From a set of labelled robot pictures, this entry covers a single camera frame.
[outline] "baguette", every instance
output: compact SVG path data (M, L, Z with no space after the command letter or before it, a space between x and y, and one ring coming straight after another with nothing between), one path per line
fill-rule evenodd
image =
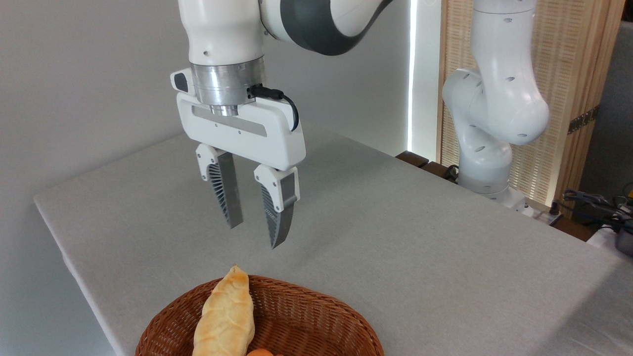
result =
M248 275L233 265L204 303L192 356L245 356L254 334Z

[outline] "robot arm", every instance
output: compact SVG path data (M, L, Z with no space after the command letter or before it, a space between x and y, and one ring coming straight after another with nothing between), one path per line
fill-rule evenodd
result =
M460 144L459 184L517 211L525 195L510 188L512 144L545 130L548 105L530 53L536 0L475 0L470 50L478 68L451 74L442 90Z
M274 38L336 56L354 48L392 0L262 0L261 21Z
M299 200L306 155L296 107L268 89L263 36L326 55L348 52L391 0L179 0L191 68L172 73L187 135L199 141L200 174L231 228L242 222L233 154L260 163L270 244L281 244Z
M348 52L391 0L179 0L196 96L216 115L252 103L265 83L263 36L326 55Z

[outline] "black cable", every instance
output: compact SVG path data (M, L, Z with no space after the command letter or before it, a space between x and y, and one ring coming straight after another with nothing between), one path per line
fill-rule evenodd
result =
M291 132L297 129L297 127L299 126L299 110L297 110L297 106L294 104L294 102L290 98L288 98L288 96L284 94L284 92L278 89L267 88L263 84L252 86L246 89L246 92L248 93L249 99L256 98L259 96L262 98L268 98L268 99L273 99L273 100L286 100L292 108L292 116L294 119L294 124L292 125Z
M297 110L297 106L294 104L294 101L292 101L290 98L288 98L286 95L282 96L292 107L292 114L294 115L294 125L292 126L292 130L294 131L297 129L297 126L299 126L299 110Z
M565 204L563 204L562 201L557 201L557 203L558 203L559 207L563 207L563 208L571 211L574 214L580 215L581 217L583 217L585 219L593 220L593 221L596 221L596 222L601 222L601 223L603 223L605 225L609 225L609 226L613 226L613 227L630 228L629 224L619 224L618 222L615 222L613 220L606 220L606 219L602 219L602 218L599 218L599 217L595 217L593 215L588 215L586 213L581 212L580 210L577 210L577 209L574 209L572 207L566 206Z
M448 166L448 168L446 169L446 173L444 174L444 179L452 179L454 181L457 181L459 169L460 169L460 166L458 165Z

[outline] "white wall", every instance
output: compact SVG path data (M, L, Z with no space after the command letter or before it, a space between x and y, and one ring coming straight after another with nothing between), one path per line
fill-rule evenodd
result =
M178 134L175 1L0 3L0 355L111 355L32 197Z
M403 151L408 6L341 57L269 41L270 84L304 120ZM176 1L0 3L0 355L112 354L32 197L180 133L168 75L187 65Z

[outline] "cable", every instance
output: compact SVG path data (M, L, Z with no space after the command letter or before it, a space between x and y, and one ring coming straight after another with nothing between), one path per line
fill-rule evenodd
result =
M567 209L567 210L571 211L571 212L572 212L572 213L574 213L574 214L578 214L578 215L580 215L581 217L584 217L585 219L593 220L593 221L596 221L596 222L601 222L601 223L603 223L604 225L609 225L609 226L612 226L612 227L617 227L617 228L620 228L620 229L621 229L621 228L630 228L630 224L620 224L620 223L618 223L618 222L616 222L616 221L614 221L614 220L606 220L606 219L602 219L602 218L600 218L600 217L595 217L595 216L593 216L593 215L588 215L588 214L583 213L583 212L581 212L581 211L579 211L579 210L577 210L577 209L574 209L574 208L572 208L572 207L568 207L568 206L566 206L566 205L565 205L565 204L563 204L561 201L557 201L557 203L558 203L558 206L559 206L559 207L563 207L563 208L565 208L565 209Z
M574 189L566 189L563 193L563 200L565 201L579 201L588 205L591 205L593 208L600 210L602 212L606 212L609 214L615 214L618 216L627 216L633 217L629 212L622 210L617 206L613 206L609 203L604 196L598 194L587 194L582 191L577 191Z
M458 165L450 165L446 169L446 173L444 174L444 179L453 179L457 181L457 176L459 174L460 166Z
M297 110L297 106L294 104L294 101L292 101L286 95L283 95L282 98L284 98L292 107L292 114L294 115L294 125L292 126L291 131L294 131L297 129L297 126L299 126L299 110Z
M267 88L263 84L258 84L256 86L247 88L246 92L249 93L249 99L257 98L259 96L261 98L268 98L273 100L286 100L292 108L292 117L294 119L294 124L292 125L291 132L297 129L297 127L299 126L299 110L297 110L297 106L290 98L288 98L288 96L284 94L284 92L278 89Z

